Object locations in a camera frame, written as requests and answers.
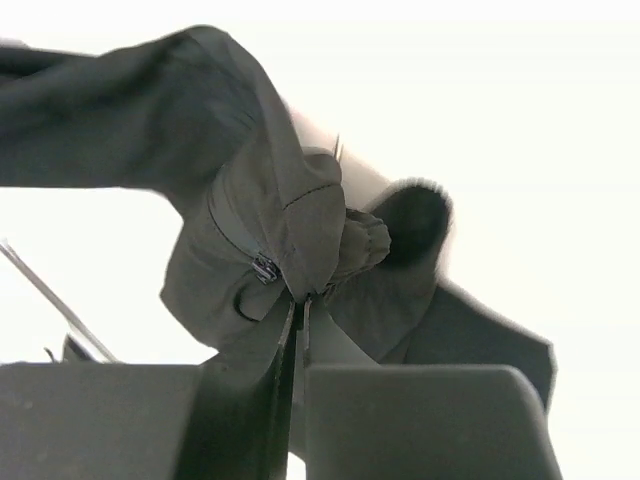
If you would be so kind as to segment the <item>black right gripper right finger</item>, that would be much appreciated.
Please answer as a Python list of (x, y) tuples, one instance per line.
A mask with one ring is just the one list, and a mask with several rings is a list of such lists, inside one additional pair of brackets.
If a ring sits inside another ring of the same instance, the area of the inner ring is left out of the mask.
[(323, 300), (304, 307), (306, 476), (555, 480), (535, 389), (503, 365), (379, 365)]

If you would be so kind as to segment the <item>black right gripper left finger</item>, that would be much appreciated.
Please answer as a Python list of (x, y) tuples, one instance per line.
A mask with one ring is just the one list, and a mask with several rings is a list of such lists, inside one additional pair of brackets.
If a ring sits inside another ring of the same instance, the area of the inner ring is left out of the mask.
[(199, 365), (1, 369), (5, 479), (281, 479), (295, 308)]

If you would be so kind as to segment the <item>black shorts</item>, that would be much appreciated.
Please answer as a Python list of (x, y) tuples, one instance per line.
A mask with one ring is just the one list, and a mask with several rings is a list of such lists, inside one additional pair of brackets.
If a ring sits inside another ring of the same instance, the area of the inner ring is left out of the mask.
[(349, 207), (335, 156), (302, 146), (267, 73), (225, 31), (99, 56), (3, 47), (1, 183), (163, 195), (183, 227), (161, 298), (205, 345), (224, 349), (283, 293), (318, 294), (379, 363), (508, 365), (551, 399), (550, 343), (441, 282), (445, 192), (413, 181)]

